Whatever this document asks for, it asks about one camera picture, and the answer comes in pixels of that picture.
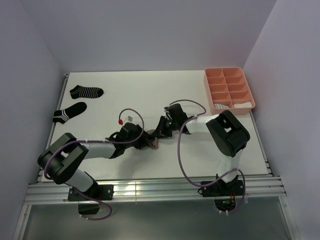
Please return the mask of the taupe sock red cuff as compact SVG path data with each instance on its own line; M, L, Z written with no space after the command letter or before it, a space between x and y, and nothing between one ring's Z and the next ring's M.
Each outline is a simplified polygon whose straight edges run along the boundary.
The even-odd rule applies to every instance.
M149 135L152 135L154 131L155 131L154 129L150 129L150 130L147 131L147 133L148 133ZM148 146L149 148L151 148L152 150L157 150L157 149L159 148L159 140L158 140L158 138L157 138L157 137L154 137L154 140L152 140L151 142L149 142L149 143L147 144L147 146Z

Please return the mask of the white sock black toe heel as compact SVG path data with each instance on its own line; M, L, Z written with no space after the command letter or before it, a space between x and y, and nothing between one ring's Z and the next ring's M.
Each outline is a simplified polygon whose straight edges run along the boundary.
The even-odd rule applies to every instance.
M229 109L230 108L228 105L221 104L221 103L214 103L213 106L216 109Z

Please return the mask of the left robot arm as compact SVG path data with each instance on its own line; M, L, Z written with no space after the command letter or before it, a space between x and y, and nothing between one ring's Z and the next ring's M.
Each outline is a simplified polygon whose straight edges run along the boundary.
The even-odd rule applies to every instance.
M97 182L88 173L79 169L85 159L115 159L131 147L141 150L150 147L156 138L138 124L125 123L103 141L77 140L67 132L49 146L37 159L38 165L57 185L66 184L76 188L86 200L98 193Z

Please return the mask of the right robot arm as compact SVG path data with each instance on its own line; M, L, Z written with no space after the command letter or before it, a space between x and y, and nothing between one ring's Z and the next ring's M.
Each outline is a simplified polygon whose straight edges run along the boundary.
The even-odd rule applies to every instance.
M224 157L220 163L216 183L217 191L222 195L229 194L233 188L232 181L238 179L239 162L243 150L250 140L247 129L229 110L219 114L205 116L206 110L198 115L188 117L179 103L164 108L156 129L151 134L155 138L170 138L174 131L179 132L177 143L178 162L182 165L180 142L182 134L210 134L218 150Z

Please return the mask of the pink divided organizer tray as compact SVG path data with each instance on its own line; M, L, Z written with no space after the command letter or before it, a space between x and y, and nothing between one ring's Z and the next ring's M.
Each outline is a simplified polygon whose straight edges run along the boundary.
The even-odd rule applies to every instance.
M234 115L246 115L256 107L244 71L240 67L211 67L204 70L204 87L210 112L231 111ZM252 108L234 108L234 104L251 102ZM217 109L214 104L228 105L229 109Z

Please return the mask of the black sock thin white stripes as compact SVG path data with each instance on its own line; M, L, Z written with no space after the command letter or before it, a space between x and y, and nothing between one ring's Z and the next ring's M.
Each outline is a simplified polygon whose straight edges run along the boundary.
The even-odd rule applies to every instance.
M97 99L104 94L104 90L99 87L85 87L76 85L69 91L72 99L86 98L86 99Z

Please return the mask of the black sock white cuff stripes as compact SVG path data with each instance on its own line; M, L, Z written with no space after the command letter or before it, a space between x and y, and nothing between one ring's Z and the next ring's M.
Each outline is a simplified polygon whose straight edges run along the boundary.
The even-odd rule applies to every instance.
M72 106L56 110L52 117L53 123L65 124L70 119L82 114L87 109L87 104L85 102L78 102Z

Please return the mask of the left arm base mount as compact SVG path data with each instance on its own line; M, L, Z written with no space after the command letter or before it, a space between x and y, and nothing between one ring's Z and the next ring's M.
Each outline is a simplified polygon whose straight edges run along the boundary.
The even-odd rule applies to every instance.
M78 193L74 188L71 188L67 200L69 202L91 201L91 199L99 201L111 201L113 199L114 186L112 184L98 184L92 186L86 192Z

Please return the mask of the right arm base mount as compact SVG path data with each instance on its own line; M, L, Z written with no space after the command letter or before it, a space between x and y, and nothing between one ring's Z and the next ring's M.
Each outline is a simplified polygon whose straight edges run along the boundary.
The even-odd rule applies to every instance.
M242 196L245 189L244 182L235 178L228 183L219 180L211 186L199 188L197 192L203 197L235 197Z

